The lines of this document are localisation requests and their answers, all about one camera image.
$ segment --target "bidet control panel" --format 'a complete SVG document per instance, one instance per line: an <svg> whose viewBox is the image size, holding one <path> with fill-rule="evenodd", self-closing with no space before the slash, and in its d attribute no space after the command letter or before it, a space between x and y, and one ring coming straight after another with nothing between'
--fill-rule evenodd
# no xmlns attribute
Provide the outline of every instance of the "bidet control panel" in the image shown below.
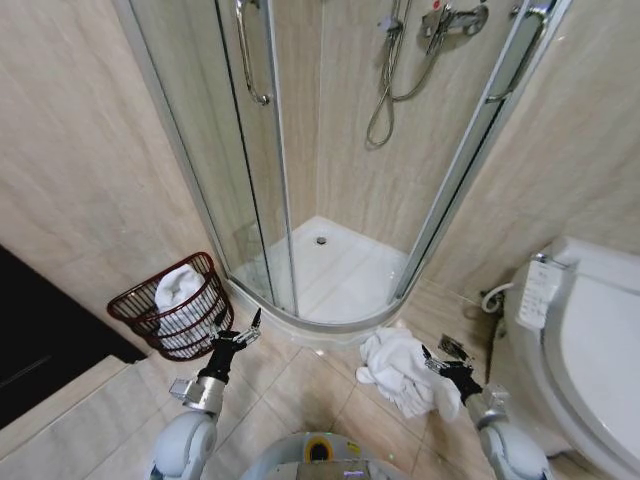
<svg viewBox="0 0 640 480"><path fill-rule="evenodd" d="M530 330L544 328L549 304L562 279L562 270L538 261L529 262L516 321Z"/></svg>

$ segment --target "laundry basket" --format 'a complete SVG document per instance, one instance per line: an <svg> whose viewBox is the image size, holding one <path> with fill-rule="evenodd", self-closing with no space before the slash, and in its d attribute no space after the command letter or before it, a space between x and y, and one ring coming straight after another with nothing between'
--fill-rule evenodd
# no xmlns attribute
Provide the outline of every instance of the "laundry basket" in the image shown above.
<svg viewBox="0 0 640 480"><path fill-rule="evenodd" d="M186 264L204 277L204 284L184 303L158 312L154 298L160 280ZM233 325L233 308L215 272L213 260L204 252L195 253L118 295L107 305L107 312L126 323L160 355L179 362L213 350L209 334L214 325L224 330Z"/></svg>

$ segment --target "white towel on floor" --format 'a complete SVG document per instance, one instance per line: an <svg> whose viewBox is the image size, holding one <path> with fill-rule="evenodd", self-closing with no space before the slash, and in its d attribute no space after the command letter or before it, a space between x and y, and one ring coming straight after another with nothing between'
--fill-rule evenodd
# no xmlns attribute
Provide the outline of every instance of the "white towel on floor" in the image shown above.
<svg viewBox="0 0 640 480"><path fill-rule="evenodd" d="M191 265L183 265L172 270L162 277L156 289L155 302L158 311L164 313L186 302L202 285L204 285L204 277L196 272ZM212 299L215 298L210 288L205 289L202 295L198 295L188 308L181 308L166 317L160 318L158 334L167 335L180 331L202 318L211 308ZM210 326L209 323L212 323L212 320L206 322L206 325ZM193 332L186 331L181 334L180 345L186 346L197 340L198 338ZM176 340L172 338L160 339L160 343L167 348L175 348L177 346ZM181 354L180 351L174 352L174 355L189 356L187 352Z"/></svg>
<svg viewBox="0 0 640 480"><path fill-rule="evenodd" d="M358 368L360 383L375 383L380 393L405 417L437 409L448 422L460 410L460 392L448 378L429 370L422 343L405 328L382 328L360 346L366 366Z"/></svg>

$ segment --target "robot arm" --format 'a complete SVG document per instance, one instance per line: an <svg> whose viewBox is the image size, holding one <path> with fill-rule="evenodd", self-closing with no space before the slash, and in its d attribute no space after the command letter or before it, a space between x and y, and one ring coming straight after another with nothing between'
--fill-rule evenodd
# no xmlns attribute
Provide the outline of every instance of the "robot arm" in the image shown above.
<svg viewBox="0 0 640 480"><path fill-rule="evenodd" d="M198 480L216 444L216 424L229 381L233 356L260 336L260 310L244 332L214 330L213 353L197 380L176 380L171 394L190 411L178 415L160 433L150 480Z"/></svg>
<svg viewBox="0 0 640 480"><path fill-rule="evenodd" d="M508 392L499 385L482 388L464 362L440 362L440 375L455 383L473 421L482 450L499 480L553 480L544 452L518 427L509 423L505 410Z"/></svg>

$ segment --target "shower faucet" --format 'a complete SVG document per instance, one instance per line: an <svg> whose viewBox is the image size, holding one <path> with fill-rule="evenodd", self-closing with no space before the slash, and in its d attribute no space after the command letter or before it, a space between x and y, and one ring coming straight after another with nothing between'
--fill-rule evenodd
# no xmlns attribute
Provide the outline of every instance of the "shower faucet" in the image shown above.
<svg viewBox="0 0 640 480"><path fill-rule="evenodd" d="M487 23L489 8L483 5L486 0L480 0L480 5L471 10L455 10L450 3L442 8L435 8L422 17L420 32L423 37L442 38L450 29L461 28L465 35L473 36Z"/></svg>

